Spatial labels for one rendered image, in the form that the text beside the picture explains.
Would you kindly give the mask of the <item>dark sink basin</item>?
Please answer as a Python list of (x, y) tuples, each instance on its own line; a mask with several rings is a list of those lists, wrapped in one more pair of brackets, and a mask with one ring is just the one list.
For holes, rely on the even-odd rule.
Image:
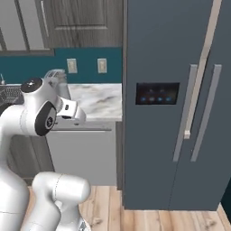
[(21, 105), (23, 102), (23, 94), (19, 86), (0, 85), (0, 105), (3, 103)]

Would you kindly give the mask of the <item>beige wall socket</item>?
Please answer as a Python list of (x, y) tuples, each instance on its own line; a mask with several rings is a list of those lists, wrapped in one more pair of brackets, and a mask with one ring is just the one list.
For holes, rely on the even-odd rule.
[(97, 60), (97, 72), (98, 73), (107, 73), (106, 59), (98, 59)]
[(68, 72), (69, 73), (77, 73), (78, 72), (76, 59), (67, 59), (67, 64), (68, 64)]

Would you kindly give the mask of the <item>plain dark grey fridge door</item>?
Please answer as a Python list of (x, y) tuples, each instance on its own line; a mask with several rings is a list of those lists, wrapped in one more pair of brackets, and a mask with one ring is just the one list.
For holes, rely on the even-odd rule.
[[(199, 156), (192, 162), (215, 64), (222, 70)], [(231, 179), (231, 0), (221, 1), (190, 132), (181, 146), (169, 209), (213, 211)]]

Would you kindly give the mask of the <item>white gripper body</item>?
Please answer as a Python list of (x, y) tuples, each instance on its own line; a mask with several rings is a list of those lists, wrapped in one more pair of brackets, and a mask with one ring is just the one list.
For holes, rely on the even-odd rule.
[(84, 110), (79, 106), (79, 103), (76, 103), (76, 109), (75, 109), (75, 114), (73, 118), (80, 123), (85, 123), (87, 119), (87, 115), (84, 112)]

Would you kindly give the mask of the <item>dark grey fridge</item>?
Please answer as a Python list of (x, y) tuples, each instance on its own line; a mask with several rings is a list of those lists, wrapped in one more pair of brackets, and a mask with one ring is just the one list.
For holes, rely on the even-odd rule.
[(215, 210), (231, 179), (231, 0), (127, 0), (123, 204)]

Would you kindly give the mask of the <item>dark wood base cupboard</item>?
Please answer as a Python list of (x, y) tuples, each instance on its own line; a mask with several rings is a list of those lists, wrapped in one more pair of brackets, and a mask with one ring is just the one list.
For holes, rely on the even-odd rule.
[(51, 154), (45, 136), (15, 135), (7, 155), (10, 169), (28, 185), (41, 171), (54, 171)]

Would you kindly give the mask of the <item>dark wood cupboard door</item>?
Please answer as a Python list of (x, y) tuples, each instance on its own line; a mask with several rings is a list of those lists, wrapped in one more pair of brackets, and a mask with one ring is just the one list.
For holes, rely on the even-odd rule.
[(44, 0), (49, 45), (121, 47), (123, 0)]

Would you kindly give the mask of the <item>fridge door with dispenser panel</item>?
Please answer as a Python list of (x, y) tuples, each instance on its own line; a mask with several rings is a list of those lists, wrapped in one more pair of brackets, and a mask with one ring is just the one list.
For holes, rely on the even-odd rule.
[(166, 209), (189, 66), (199, 64), (213, 0), (128, 0), (127, 209)]

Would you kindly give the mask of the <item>grey dishwasher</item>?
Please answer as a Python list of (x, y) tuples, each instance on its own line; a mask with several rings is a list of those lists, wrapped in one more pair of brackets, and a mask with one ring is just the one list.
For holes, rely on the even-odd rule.
[(116, 185), (116, 123), (87, 122), (56, 129), (112, 129), (111, 132), (52, 132), (47, 135), (54, 170), (77, 175), (93, 186)]

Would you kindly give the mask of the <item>glass-paned cupboard door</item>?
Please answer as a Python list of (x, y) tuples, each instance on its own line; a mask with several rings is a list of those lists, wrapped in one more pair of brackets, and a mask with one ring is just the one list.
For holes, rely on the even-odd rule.
[(0, 0), (0, 56), (53, 56), (41, 0)]

